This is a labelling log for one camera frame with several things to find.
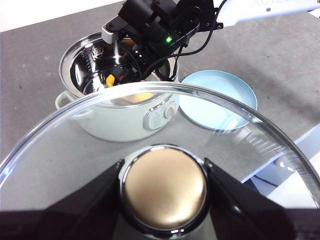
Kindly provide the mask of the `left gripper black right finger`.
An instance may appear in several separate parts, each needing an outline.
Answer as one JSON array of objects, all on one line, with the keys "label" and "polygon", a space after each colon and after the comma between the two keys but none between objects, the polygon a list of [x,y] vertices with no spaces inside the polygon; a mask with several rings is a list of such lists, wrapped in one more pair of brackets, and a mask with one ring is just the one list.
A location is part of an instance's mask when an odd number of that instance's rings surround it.
[{"label": "left gripper black right finger", "polygon": [[318,240],[320,211],[284,208],[254,191],[208,158],[195,158],[204,174],[204,205],[194,220],[202,226],[207,216],[218,240]]}]

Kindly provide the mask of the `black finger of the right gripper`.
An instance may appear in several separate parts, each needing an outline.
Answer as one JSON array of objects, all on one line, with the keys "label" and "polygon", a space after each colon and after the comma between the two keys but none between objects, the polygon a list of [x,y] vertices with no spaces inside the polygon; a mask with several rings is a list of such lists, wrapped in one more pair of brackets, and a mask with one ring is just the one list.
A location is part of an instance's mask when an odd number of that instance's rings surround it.
[{"label": "black finger of the right gripper", "polygon": [[122,65],[116,65],[112,69],[112,75],[114,76],[115,80],[117,80],[117,81],[121,81],[124,78],[125,73],[126,73],[126,71]]},{"label": "black finger of the right gripper", "polygon": [[134,66],[134,68],[138,71],[138,75],[139,75],[139,81],[142,81],[142,71],[141,71],[141,68],[137,62],[137,60],[135,59],[135,57],[127,50],[125,49],[124,50],[131,58],[132,58],[132,65]]}]

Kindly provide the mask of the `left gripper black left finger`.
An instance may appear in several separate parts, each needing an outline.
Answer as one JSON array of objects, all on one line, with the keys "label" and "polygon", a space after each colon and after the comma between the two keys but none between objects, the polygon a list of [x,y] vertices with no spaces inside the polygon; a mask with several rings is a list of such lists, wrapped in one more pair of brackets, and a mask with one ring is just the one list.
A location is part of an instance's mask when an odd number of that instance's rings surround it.
[{"label": "left gripper black left finger", "polygon": [[123,159],[78,190],[42,210],[0,213],[2,240],[111,240],[119,216],[142,238],[147,228],[125,215],[119,173]]}]

